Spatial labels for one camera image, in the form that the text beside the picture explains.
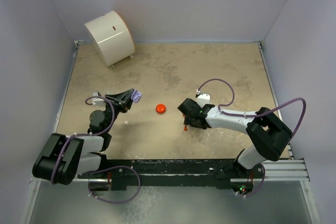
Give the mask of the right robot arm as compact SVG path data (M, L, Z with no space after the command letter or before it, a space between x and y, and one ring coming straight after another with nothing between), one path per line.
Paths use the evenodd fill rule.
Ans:
M277 161L292 139L293 133L268 108L238 113L213 104L200 106L187 98L177 108L184 115L184 124L198 129L223 128L247 134L252 145L243 150L234 164L234 173L246 177L263 161Z

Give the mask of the lilac earbud charging case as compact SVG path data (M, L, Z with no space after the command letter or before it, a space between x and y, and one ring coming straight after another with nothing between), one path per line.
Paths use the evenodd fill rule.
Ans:
M142 97L142 93L139 92L138 90L134 90L132 95L131 95L131 100L135 103L139 102Z

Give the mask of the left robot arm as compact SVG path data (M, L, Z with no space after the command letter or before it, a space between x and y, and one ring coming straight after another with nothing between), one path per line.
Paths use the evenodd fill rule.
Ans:
M87 98L87 105L100 105L104 110L94 110L90 114L87 133L51 134L33 165L32 175L62 185L70 184L75 176L86 172L96 178L104 177L108 165L101 161L99 153L109 147L112 140L109 132L118 115L127 113L132 103L138 102L141 95L136 92L129 89L105 96L95 92Z

